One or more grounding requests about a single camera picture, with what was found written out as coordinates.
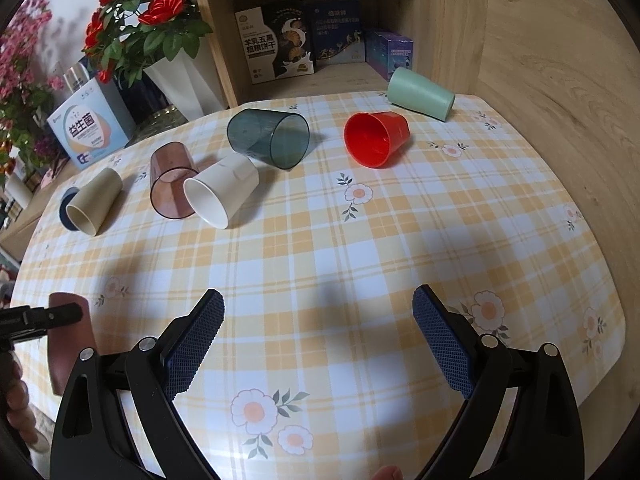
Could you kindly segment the person's left hand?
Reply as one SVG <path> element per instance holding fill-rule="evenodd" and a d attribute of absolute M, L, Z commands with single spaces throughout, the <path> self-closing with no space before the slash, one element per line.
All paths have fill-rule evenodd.
<path fill-rule="evenodd" d="M 6 399 L 6 420 L 28 445 L 38 441 L 36 420 L 29 407 L 29 394 L 23 371 L 14 353 L 1 356 L 1 393 Z"/>

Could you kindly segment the person's right hand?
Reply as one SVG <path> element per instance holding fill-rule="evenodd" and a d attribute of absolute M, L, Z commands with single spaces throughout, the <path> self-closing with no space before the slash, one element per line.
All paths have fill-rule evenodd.
<path fill-rule="evenodd" d="M 383 466 L 372 476 L 371 480 L 404 480 L 404 475 L 397 466 Z"/>

